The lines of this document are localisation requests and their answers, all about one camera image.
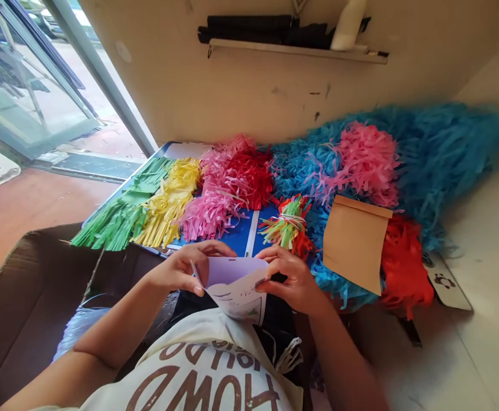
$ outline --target brown lettering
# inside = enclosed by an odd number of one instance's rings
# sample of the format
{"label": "brown lettering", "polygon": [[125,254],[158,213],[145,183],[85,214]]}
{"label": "brown lettering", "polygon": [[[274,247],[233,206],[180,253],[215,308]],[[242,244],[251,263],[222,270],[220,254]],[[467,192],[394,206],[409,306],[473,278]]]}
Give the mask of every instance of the brown lettering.
{"label": "brown lettering", "polygon": [[239,345],[236,346],[236,352],[241,352],[242,354],[250,355],[249,352],[247,352],[245,349],[243,349]]}
{"label": "brown lettering", "polygon": [[271,402],[271,410],[278,411],[278,404],[276,400],[280,399],[280,396],[276,391],[274,391],[274,387],[272,386],[272,378],[269,374],[265,374],[267,376],[267,384],[268,391],[262,392],[259,395],[252,397],[251,396],[251,374],[246,374],[246,411],[250,411],[253,408],[257,408],[259,405],[270,401]]}
{"label": "brown lettering", "polygon": [[185,400],[185,406],[183,411],[195,411],[196,407],[200,402],[202,402],[202,411],[208,411],[210,408],[210,396],[211,396],[211,377],[205,376],[204,381],[196,390],[196,377],[198,373],[194,370],[190,371],[185,381],[179,387],[179,390],[172,398],[166,411],[174,411],[181,402],[184,395],[187,395]]}
{"label": "brown lettering", "polygon": [[[192,349],[193,349],[193,347],[196,347],[196,346],[198,347],[198,349],[196,350],[196,353],[193,354]],[[187,359],[191,362],[192,365],[196,365],[196,363],[200,359],[200,356],[202,355],[202,353],[204,352],[205,349],[206,349],[206,347],[203,345],[189,344],[185,349],[185,355],[187,356]]]}
{"label": "brown lettering", "polygon": [[253,365],[253,357],[248,354],[237,354],[236,359],[242,368],[249,368]]}
{"label": "brown lettering", "polygon": [[223,348],[225,345],[228,344],[228,342],[223,341],[223,340],[214,340],[211,342],[211,344],[214,346],[214,348]]}
{"label": "brown lettering", "polygon": [[148,385],[151,382],[153,382],[156,378],[165,374],[166,378],[164,378],[164,380],[160,383],[158,388],[154,391],[152,396],[147,400],[147,402],[141,408],[140,411],[150,410],[154,406],[154,404],[156,404],[158,398],[162,395],[168,384],[177,374],[177,371],[179,371],[178,366],[167,365],[165,367],[159,368],[154,373],[150,374],[147,378],[143,380],[143,382],[141,382],[141,384],[137,387],[137,390],[135,390],[134,394],[131,396],[128,405],[126,406],[126,411],[135,411],[135,406],[137,405],[137,401],[139,401],[139,397],[141,396],[145,388],[147,388]]}
{"label": "brown lettering", "polygon": [[181,351],[183,349],[183,347],[185,346],[185,343],[180,342],[171,353],[168,353],[168,350],[173,346],[174,346],[174,344],[165,347],[162,351],[160,351],[160,355],[158,357],[162,361],[169,360],[170,358],[175,357],[179,353],[179,351]]}
{"label": "brown lettering", "polygon": [[219,411],[221,409],[221,400],[223,399],[223,393],[228,384],[232,384],[232,388],[234,389],[234,406],[232,410],[242,411],[242,389],[240,388],[240,382],[235,376],[224,376],[219,382],[211,411]]}
{"label": "brown lettering", "polygon": [[227,368],[228,369],[232,369],[232,367],[234,366],[234,359],[235,359],[234,354],[232,354],[232,353],[230,353],[228,351],[223,351],[223,350],[220,350],[220,349],[216,349],[215,350],[214,359],[211,362],[211,369],[212,370],[217,370],[217,366],[219,365],[219,359],[221,358],[221,356],[223,355],[223,353],[227,353],[229,355],[228,362],[227,362]]}

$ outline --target green paper fringe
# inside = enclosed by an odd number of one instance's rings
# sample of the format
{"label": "green paper fringe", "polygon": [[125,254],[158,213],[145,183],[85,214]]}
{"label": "green paper fringe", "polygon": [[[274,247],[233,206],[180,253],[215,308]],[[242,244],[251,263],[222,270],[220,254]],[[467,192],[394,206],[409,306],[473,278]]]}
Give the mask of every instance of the green paper fringe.
{"label": "green paper fringe", "polygon": [[104,248],[105,251],[126,249],[133,237],[143,230],[147,210],[141,207],[160,188],[175,159],[152,159],[136,176],[120,197],[110,200],[71,240],[75,247]]}

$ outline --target brown paper bag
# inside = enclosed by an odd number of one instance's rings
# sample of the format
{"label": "brown paper bag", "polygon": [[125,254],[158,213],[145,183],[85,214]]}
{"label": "brown paper bag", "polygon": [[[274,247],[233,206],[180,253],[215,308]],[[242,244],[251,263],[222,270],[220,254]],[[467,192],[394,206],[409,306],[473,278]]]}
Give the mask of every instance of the brown paper bag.
{"label": "brown paper bag", "polygon": [[381,295],[381,251],[392,211],[336,196],[324,233],[324,265]]}

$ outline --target hand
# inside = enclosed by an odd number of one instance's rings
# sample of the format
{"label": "hand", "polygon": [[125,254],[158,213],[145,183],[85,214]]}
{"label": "hand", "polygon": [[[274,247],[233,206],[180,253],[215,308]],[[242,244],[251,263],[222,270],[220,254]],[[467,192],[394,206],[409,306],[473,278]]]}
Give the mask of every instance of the hand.
{"label": "hand", "polygon": [[278,245],[262,250],[255,257],[269,263],[265,270],[267,280],[277,272],[288,277],[283,284],[277,281],[265,281],[256,287],[257,292],[278,296],[294,310],[311,317],[321,315],[325,309],[331,308],[331,304],[302,259]]}
{"label": "hand", "polygon": [[236,253],[221,241],[209,240],[187,244],[150,270],[145,277],[168,292],[183,289],[202,297],[204,289],[198,279],[192,277],[191,261],[195,264],[203,285],[206,286],[209,271],[208,257],[212,255],[236,257]]}

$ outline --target doorway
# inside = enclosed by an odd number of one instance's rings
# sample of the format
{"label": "doorway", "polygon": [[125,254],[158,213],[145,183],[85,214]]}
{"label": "doorway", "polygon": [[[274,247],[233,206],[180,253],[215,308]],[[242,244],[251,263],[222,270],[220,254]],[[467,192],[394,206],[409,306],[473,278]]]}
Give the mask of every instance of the doorway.
{"label": "doorway", "polygon": [[[78,2],[63,4],[123,87]],[[40,167],[121,180],[150,150],[86,66],[40,0],[0,0],[0,142]]]}

